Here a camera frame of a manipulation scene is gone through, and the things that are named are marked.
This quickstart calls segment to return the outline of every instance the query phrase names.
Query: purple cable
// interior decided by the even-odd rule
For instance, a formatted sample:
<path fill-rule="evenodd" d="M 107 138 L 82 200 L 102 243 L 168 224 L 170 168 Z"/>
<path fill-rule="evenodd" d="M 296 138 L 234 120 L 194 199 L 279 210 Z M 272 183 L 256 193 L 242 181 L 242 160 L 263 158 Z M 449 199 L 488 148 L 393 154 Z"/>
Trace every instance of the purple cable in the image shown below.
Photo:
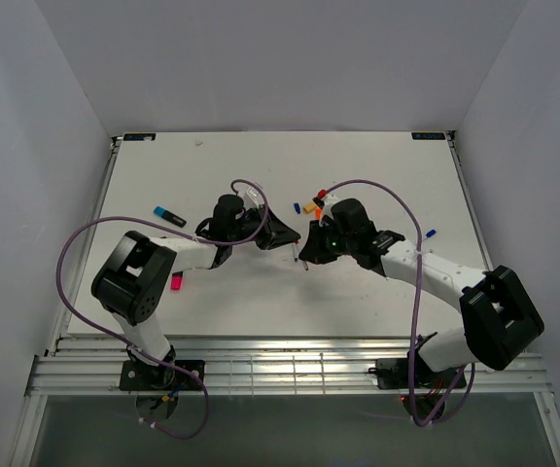
<path fill-rule="evenodd" d="M 354 184 L 371 185 L 372 187 L 379 188 L 384 192 L 386 192 L 387 194 L 389 194 L 391 197 L 393 197 L 402 206 L 402 208 L 405 210 L 405 212 L 411 219 L 412 223 L 414 224 L 414 228 L 416 229 L 416 250 L 420 252 L 423 246 L 423 233 L 421 231 L 420 225 L 418 224 L 418 220 L 416 219 L 416 216 L 414 216 L 414 213 L 409 208 L 409 206 L 405 203 L 405 201 L 403 201 L 399 197 L 399 195 L 393 192 L 390 188 L 385 187 L 377 182 L 372 182 L 370 180 L 354 179 L 354 180 L 347 180 L 345 182 L 337 183 L 332 187 L 328 188 L 327 192 L 331 193 L 340 187 L 344 187 L 346 185 L 354 185 Z M 444 392 L 440 400 L 437 401 L 436 406 L 432 409 L 429 415 L 427 415 L 427 417 L 422 420 L 418 417 L 418 411 L 416 409 L 414 373 L 416 368 L 416 332 L 418 328 L 418 309 L 420 308 L 420 297 L 421 297 L 422 289 L 423 289 L 423 255 L 419 254 L 418 257 L 416 258 L 416 291 L 414 292 L 414 307 L 412 309 L 412 325 L 411 325 L 411 331 L 409 337 L 409 355 L 408 355 L 409 370 L 407 376 L 407 385 L 409 388 L 409 405 L 411 406 L 412 409 L 412 419 L 414 420 L 414 423 L 420 427 L 427 426 L 432 421 L 436 423 L 436 422 L 448 420 L 452 415 L 457 413 L 462 408 L 462 406 L 466 403 L 466 400 L 468 399 L 471 389 L 473 388 L 474 373 L 475 373 L 475 367 L 474 364 L 472 364 L 471 379 L 468 383 L 468 387 L 466 388 L 466 393 L 464 394 L 464 397 L 462 398 L 460 403 L 455 407 L 455 409 L 453 409 L 451 413 L 438 420 L 434 420 L 434 417 L 436 416 L 436 413 L 438 413 L 439 408 L 442 406 L 442 404 L 444 404 L 444 402 L 446 402 L 451 391 L 453 390 L 457 382 L 464 374 L 465 367 L 459 367 L 459 369 L 457 370 L 457 374 L 455 375 L 455 378 L 453 378 L 450 385 L 448 386 L 448 388 L 446 388 L 446 391 Z"/>
<path fill-rule="evenodd" d="M 195 241 L 198 241 L 199 243 L 204 243 L 204 244 L 207 244 L 207 245 L 216 245 L 216 246 L 242 245 L 243 243 L 247 243 L 248 241 L 253 240 L 256 237 L 256 235 L 261 231 L 261 229 L 263 228 L 264 223 L 266 222 L 267 217 L 269 215 L 269 203 L 267 202 L 267 197 L 264 195 L 263 191 L 252 182 L 249 182 L 247 180 L 243 180 L 241 178 L 238 178 L 236 180 L 233 180 L 230 183 L 230 186 L 233 188 L 236 183 L 245 183 L 246 185 L 254 188 L 255 190 L 257 190 L 261 194 L 262 200 L 264 201 L 264 213 L 262 214 L 262 220 L 261 220 L 261 223 L 259 224 L 259 226 L 256 228 L 256 230 L 250 236 L 248 236 L 247 238 L 245 238 L 243 240 L 239 240 L 239 241 L 213 241 L 213 240 L 207 240 L 205 238 L 197 238 Z M 70 310 L 70 312 L 73 313 L 75 316 L 77 316 L 79 319 L 81 319 L 84 323 L 88 324 L 89 326 L 91 326 L 94 329 L 97 329 L 98 331 L 101 331 L 101 332 L 107 334 L 108 336 L 111 336 L 114 339 L 118 339 L 119 341 L 123 342 L 127 347 L 134 348 L 144 358 L 147 358 L 148 360 L 150 360 L 154 363 L 157 363 L 158 365 L 162 365 L 163 367 L 169 368 L 172 371 L 175 371 L 175 372 L 181 373 L 181 374 L 183 374 L 187 377 L 190 377 L 200 386 L 200 388 L 202 389 L 202 392 L 204 393 L 204 417 L 202 418 L 202 422 L 200 423 L 200 425 L 194 431 L 192 431 L 192 433 L 190 433 L 189 435 L 181 435 L 179 433 L 175 433 L 175 432 L 169 430 L 168 428 L 165 428 L 165 427 L 160 426 L 158 424 L 154 425 L 155 428 L 163 431 L 164 433 L 167 433 L 170 436 L 173 436 L 174 438 L 177 438 L 179 440 L 189 440 L 189 439 L 193 438 L 194 436 L 196 436 L 198 433 L 200 433 L 202 431 L 202 429 L 206 425 L 206 422 L 209 418 L 209 392 L 207 391 L 207 388 L 204 385 L 204 383 L 202 382 L 202 380 L 199 377 L 197 377 L 196 375 L 194 375 L 192 372 L 189 372 L 188 370 L 185 370 L 184 368 L 177 367 L 176 365 L 172 365 L 170 363 L 166 363 L 166 362 L 163 362 L 161 360 L 158 360 L 157 358 L 155 358 L 155 357 L 149 355 L 148 353 L 146 353 L 144 350 L 142 350 L 140 348 L 137 348 L 135 346 L 135 344 L 133 344 L 133 342 L 129 341 L 127 338 L 121 336 L 118 333 L 115 333 L 114 331 L 111 331 L 107 328 L 104 328 L 100 324 L 97 324 L 97 323 L 93 322 L 92 320 L 86 318 L 79 311 L 77 311 L 75 309 L 73 304 L 70 303 L 70 301 L 66 297 L 66 294 L 64 293 L 64 287 L 62 286 L 62 266 L 64 264 L 64 258 L 66 257 L 66 253 L 70 249 L 70 246 L 72 245 L 73 241 L 75 241 L 75 239 L 82 232 L 89 229 L 90 227 L 96 226 L 98 224 L 102 224 L 103 222 L 110 222 L 110 221 L 134 222 L 134 223 L 137 223 L 137 224 L 142 224 L 144 226 L 153 227 L 155 229 L 159 229 L 159 230 L 164 231 L 164 232 L 168 232 L 169 234 L 174 234 L 174 235 L 177 235 L 177 236 L 181 236 L 182 238 L 193 240 L 193 236 L 189 235 L 187 233 L 182 233 L 182 232 L 179 232 L 179 231 L 175 231 L 175 230 L 172 230 L 170 228 L 160 226 L 159 224 L 155 224 L 153 222 L 145 221 L 143 219 L 137 219 L 135 217 L 111 216 L 111 217 L 103 217 L 103 218 L 95 219 L 95 220 L 93 220 L 91 222 L 88 222 L 87 224 L 79 227 L 78 229 L 76 229 L 68 237 L 68 239 L 64 243 L 64 246 L 62 247 L 62 251 L 59 254 L 59 258 L 57 259 L 57 266 L 55 268 L 55 287 L 57 288 L 57 295 L 59 295 L 60 299 L 62 300 L 64 305 Z"/>

